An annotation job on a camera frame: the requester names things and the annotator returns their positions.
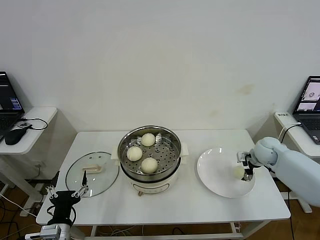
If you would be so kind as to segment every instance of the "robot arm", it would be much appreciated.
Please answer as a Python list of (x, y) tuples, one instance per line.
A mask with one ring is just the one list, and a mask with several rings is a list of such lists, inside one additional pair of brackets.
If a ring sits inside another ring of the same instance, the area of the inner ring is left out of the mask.
[(239, 159), (247, 163), (243, 180), (254, 168), (266, 166), (276, 177), (310, 205), (320, 207), (320, 164), (300, 152), (288, 149), (273, 137), (259, 140), (250, 153)]

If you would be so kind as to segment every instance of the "cable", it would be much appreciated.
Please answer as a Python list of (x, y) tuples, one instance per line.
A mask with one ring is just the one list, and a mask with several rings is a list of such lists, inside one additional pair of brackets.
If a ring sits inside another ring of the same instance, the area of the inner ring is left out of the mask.
[(32, 130), (44, 130), (44, 129), (46, 129), (48, 127), (48, 123), (45, 120), (42, 120), (41, 118), (30, 118), (30, 119), (27, 119), (27, 118), (23, 117), (23, 118), (19, 119), (19, 121), (32, 121), (32, 120), (39, 120), (39, 121), (42, 121), (42, 122), (45, 123), (45, 127), (43, 127), (43, 128), (30, 127), (30, 129), (32, 129)]
[(15, 224), (16, 230), (19, 231), (19, 226), (18, 226), (18, 223), (16, 221), (5, 221), (5, 222), (1, 222), (1, 224), (10, 224), (10, 225), (11, 224)]
[[(291, 213), (291, 209), (290, 209), (290, 193), (289, 193), (289, 189), (288, 189), (288, 208), (289, 211)], [(295, 234), (294, 234), (294, 229), (292, 227), (292, 214), (290, 214), (290, 226), (291, 226), (291, 234), (292, 234), (292, 239), (295, 240)]]
[(5, 238), (8, 238), (8, 237), (10, 237), (10, 236), (12, 236), (12, 235), (14, 235), (14, 234), (17, 234), (17, 233), (21, 232), (22, 230), (25, 230), (25, 229), (27, 229), (27, 228), (29, 228), (29, 227), (32, 227), (32, 226), (41, 227), (41, 226), (38, 225), (38, 224), (31, 224), (31, 225), (29, 225), (29, 226), (26, 226), (26, 227), (24, 227), (24, 228), (21, 228), (19, 231), (16, 231), (16, 232), (14, 232), (14, 233), (9, 234), (8, 236), (4, 236), (3, 238), (0, 238), (0, 240), (4, 240)]
[(124, 229), (124, 230), (119, 230), (119, 231), (117, 231), (118, 229), (116, 229), (116, 230), (114, 230), (114, 231), (111, 233), (111, 236), (114, 235), (114, 234), (122, 233), (122, 232), (124, 232), (124, 231), (129, 231), (130, 229), (133, 229), (133, 228), (136, 227), (136, 226), (137, 226), (137, 225), (134, 225), (134, 226), (132, 226), (132, 227), (129, 227), (129, 228)]
[[(23, 205), (23, 204), (24, 204), (24, 202), (25, 202), (27, 199), (28, 199), (28, 197), (25, 197), (25, 198), (23, 199), (23, 201), (21, 202), (21, 204), (20, 204), (20, 205)], [(10, 234), (11, 224), (13, 223), (13, 221), (14, 221), (14, 219), (15, 219), (16, 214), (17, 214), (17, 211), (13, 214), (13, 216), (12, 216), (12, 218), (11, 218), (11, 221), (10, 221), (10, 224), (9, 224), (9, 227), (8, 227), (7, 235), (9, 235), (9, 234)]]
[(174, 235), (175, 234), (175, 230), (178, 229), (183, 235), (186, 235), (184, 233), (184, 231), (182, 231), (179, 227), (175, 227), (174, 229), (172, 229), (172, 234), (171, 235)]
[(278, 140), (280, 139), (280, 136), (281, 136), (281, 134), (282, 134), (282, 132), (285, 130), (285, 128), (286, 127), (288, 127), (288, 126), (290, 126), (290, 125), (300, 125), (301, 124), (301, 122), (292, 122), (292, 123), (289, 123), (289, 124), (287, 124), (287, 125), (284, 125), (284, 127), (281, 129), (281, 132), (280, 132), (280, 134), (279, 134), (279, 136), (278, 136)]
[(5, 218), (5, 215), (6, 215), (6, 206), (5, 206), (5, 203), (4, 203), (4, 201), (2, 201), (2, 199), (0, 198), (0, 201), (2, 202), (2, 204), (3, 204), (3, 210), (4, 210), (4, 212), (3, 212), (3, 216), (2, 216), (2, 218), (1, 218), (1, 220), (0, 220), (0, 224), (2, 223), (2, 221), (4, 220), (4, 218)]
[(73, 220), (72, 220), (72, 225), (75, 223), (75, 221), (76, 221), (76, 218), (77, 218), (77, 214), (76, 214), (76, 210), (75, 210), (75, 208), (72, 206), (71, 207), (71, 209), (72, 209), (72, 211), (73, 211), (73, 214), (74, 214), (74, 218), (73, 218)]
[(297, 125), (293, 125), (293, 126), (289, 127), (287, 130), (285, 130), (285, 132), (284, 132), (284, 134), (283, 134), (283, 136), (282, 136), (282, 139), (281, 139), (281, 142), (280, 142), (280, 143), (282, 143), (282, 142), (284, 141), (285, 135), (286, 135), (286, 133), (289, 131), (289, 129), (292, 129), (292, 128), (296, 127), (296, 126), (301, 126), (301, 123), (300, 123), (300, 124), (297, 124)]
[(19, 206), (18, 204), (16, 204), (15, 202), (9, 200), (8, 198), (6, 198), (5, 196), (3, 196), (1, 193), (0, 193), (0, 196), (2, 196), (4, 199), (6, 199), (7, 201), (9, 201), (10, 203), (16, 205), (17, 207), (21, 208), (23, 211), (25, 211), (26, 213), (34, 216), (35, 218), (37, 217), (36, 215), (32, 214), (31, 212), (28, 212), (27, 210), (25, 210), (22, 206)]

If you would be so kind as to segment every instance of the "pot handle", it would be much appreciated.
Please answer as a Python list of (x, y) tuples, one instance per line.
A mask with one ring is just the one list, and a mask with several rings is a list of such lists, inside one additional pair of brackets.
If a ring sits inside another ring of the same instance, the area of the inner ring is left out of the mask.
[(181, 143), (181, 153), (180, 153), (182, 164), (187, 164), (188, 156), (189, 156), (188, 146), (185, 142), (182, 142)]
[(118, 148), (115, 146), (112, 149), (111, 160), (114, 160), (114, 164), (120, 166), (120, 160), (118, 158)]

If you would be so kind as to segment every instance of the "white plate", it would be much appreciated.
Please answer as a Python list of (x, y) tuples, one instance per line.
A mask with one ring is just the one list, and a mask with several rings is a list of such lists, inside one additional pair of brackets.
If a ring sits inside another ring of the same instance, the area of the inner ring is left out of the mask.
[(205, 151), (197, 162), (203, 184), (226, 198), (243, 197), (254, 188), (256, 177), (253, 175), (251, 181), (241, 180), (241, 168), (242, 163), (237, 163), (237, 152), (222, 147)]

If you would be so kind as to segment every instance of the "white table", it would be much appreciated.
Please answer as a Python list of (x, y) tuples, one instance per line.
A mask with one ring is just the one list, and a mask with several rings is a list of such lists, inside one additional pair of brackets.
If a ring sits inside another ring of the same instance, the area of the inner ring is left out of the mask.
[[(278, 111), (274, 114), (274, 117), (282, 128), (288, 124), (297, 122), (287, 111)], [(313, 160), (320, 160), (320, 145), (315, 144), (302, 127), (293, 127), (286, 134), (301, 153)]]
[[(254, 222), (242, 233), (228, 233), (227, 238), (247, 238), (269, 221), (290, 217), (290, 212), (267, 169), (255, 169), (255, 187), (248, 195), (230, 199), (208, 190), (195, 172), (199, 156), (207, 149), (225, 147), (248, 151), (253, 146), (248, 132), (240, 130), (177, 130), (188, 145), (187, 164), (179, 167), (178, 179), (171, 188), (157, 195), (138, 196), (120, 169), (114, 184), (105, 192), (82, 198), (76, 204), (75, 225), (151, 225)], [(111, 153), (125, 131), (80, 132), (77, 134), (61, 168), (56, 189), (66, 190), (66, 174), (80, 157), (91, 152)], [(36, 218), (45, 225), (51, 216), (47, 198)]]
[[(29, 107), (24, 109), (25, 114), (23, 117), (26, 119), (39, 118), (46, 121), (48, 124), (53, 119), (57, 113), (55, 107)], [(39, 120), (28, 121), (32, 124), (34, 128), (43, 128), (45, 123)], [(23, 155), (28, 153), (33, 145), (36, 143), (40, 135), (44, 130), (27, 130), (26, 134), (21, 138), (21, 140), (15, 145), (6, 145), (5, 140), (0, 142), (0, 159), (1, 155)], [(7, 183), (6, 187), (3, 189), (3, 192), (7, 189), (8, 186), (17, 185), (22, 191), (24, 191), (28, 196), (28, 200), (24, 205), (25, 209), (31, 208), (33, 203), (39, 202), (42, 199), (41, 194), (37, 191), (41, 186), (38, 185), (36, 188), (33, 188), (25, 179), (20, 176), (20, 174), (12, 168), (6, 161), (0, 161), (0, 173), (2, 174), (1, 181)], [(25, 211), (20, 213), (20, 216), (27, 216), (28, 214)]]

